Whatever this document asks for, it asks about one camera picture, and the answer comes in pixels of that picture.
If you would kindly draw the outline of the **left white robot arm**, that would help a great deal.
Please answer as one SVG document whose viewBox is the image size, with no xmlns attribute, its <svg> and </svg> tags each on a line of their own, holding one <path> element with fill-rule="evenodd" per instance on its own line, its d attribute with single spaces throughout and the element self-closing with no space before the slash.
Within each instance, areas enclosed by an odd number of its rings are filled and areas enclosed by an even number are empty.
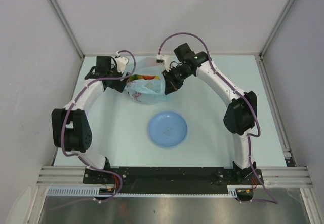
<svg viewBox="0 0 324 224">
<path fill-rule="evenodd" d="M 77 96 L 62 109 L 52 111 L 53 141 L 66 157 L 76 157 L 88 168 L 94 169 L 94 177 L 100 183 L 111 180 L 112 171 L 106 156 L 90 150 L 92 131 L 87 114 L 95 101 L 111 88 L 122 92 L 131 73 L 126 72 L 128 58 L 117 54 L 97 56 L 96 64 L 84 78 L 84 84 Z"/>
</svg>

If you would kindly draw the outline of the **light blue printed plastic bag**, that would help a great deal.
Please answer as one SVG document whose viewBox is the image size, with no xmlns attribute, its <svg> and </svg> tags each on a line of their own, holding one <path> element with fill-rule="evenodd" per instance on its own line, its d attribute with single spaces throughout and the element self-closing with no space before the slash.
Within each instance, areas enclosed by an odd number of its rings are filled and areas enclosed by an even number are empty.
<svg viewBox="0 0 324 224">
<path fill-rule="evenodd" d="M 162 75 L 164 66 L 158 64 L 155 58 L 144 57 L 137 61 L 133 75 L 137 75 L 138 79 L 127 80 L 124 91 L 135 102 L 141 104 L 156 104 L 168 101 L 165 95 L 165 81 Z M 159 80 L 144 80 L 142 76 L 159 76 Z"/>
</svg>

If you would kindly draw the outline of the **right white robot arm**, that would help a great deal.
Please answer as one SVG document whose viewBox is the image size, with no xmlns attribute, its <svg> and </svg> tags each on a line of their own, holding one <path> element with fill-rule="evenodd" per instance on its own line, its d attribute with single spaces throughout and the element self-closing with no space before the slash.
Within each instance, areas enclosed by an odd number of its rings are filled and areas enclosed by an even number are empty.
<svg viewBox="0 0 324 224">
<path fill-rule="evenodd" d="M 223 123 L 232 134 L 234 142 L 234 180 L 245 184 L 250 179 L 258 182 L 256 162 L 252 153 L 252 137 L 261 135 L 257 119 L 257 96 L 253 91 L 245 92 L 231 82 L 214 64 L 209 51 L 195 53 L 187 43 L 179 45 L 174 53 L 179 64 L 172 66 L 167 55 L 157 54 L 157 62 L 165 69 L 165 94 L 178 91 L 184 80 L 195 76 L 205 82 L 224 102 L 226 113 Z"/>
</svg>

